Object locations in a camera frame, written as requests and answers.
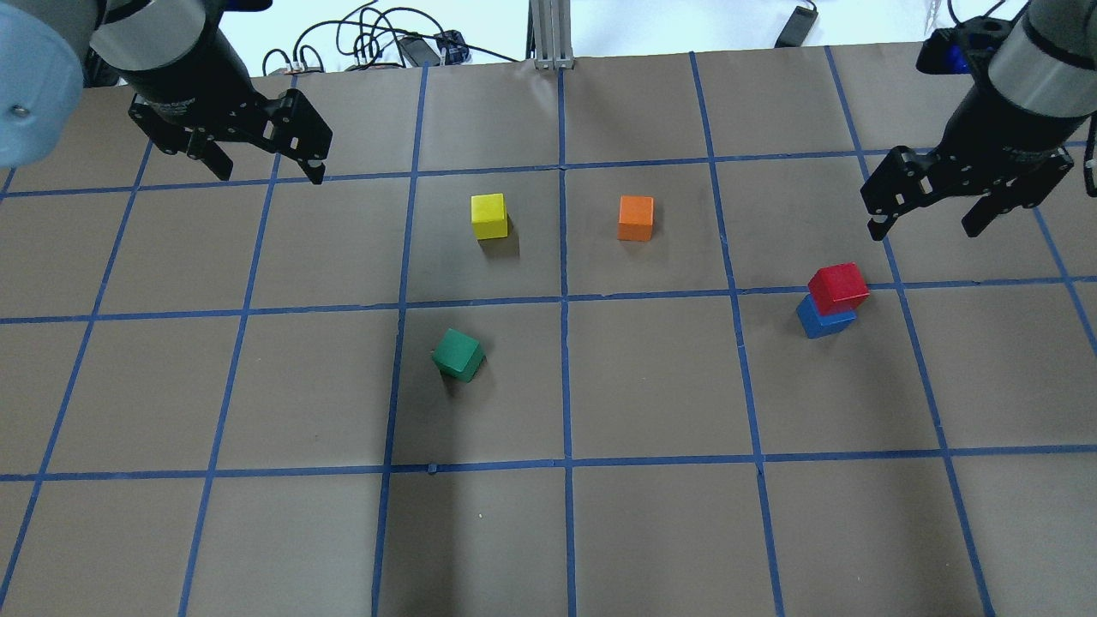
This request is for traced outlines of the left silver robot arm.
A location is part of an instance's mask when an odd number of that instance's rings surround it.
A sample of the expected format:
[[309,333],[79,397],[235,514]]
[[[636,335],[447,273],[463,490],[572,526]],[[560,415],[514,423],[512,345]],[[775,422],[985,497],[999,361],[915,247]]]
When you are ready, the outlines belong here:
[[220,31],[228,12],[267,1],[4,1],[1,4],[1,159],[38,162],[60,141],[95,54],[134,90],[127,113],[154,147],[231,178],[226,143],[298,164],[323,183],[333,131],[302,91],[259,93]]

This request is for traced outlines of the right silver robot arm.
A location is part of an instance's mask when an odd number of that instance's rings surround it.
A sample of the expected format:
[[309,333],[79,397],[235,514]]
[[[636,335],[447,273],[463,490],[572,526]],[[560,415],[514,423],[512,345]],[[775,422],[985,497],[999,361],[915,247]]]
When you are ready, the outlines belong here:
[[1037,207],[1073,168],[1068,138],[1096,108],[1093,1],[1030,1],[1014,20],[971,16],[936,30],[915,67],[970,75],[972,87],[929,153],[891,148],[861,188],[867,229],[886,238],[901,216],[974,197],[970,237],[1015,207]]

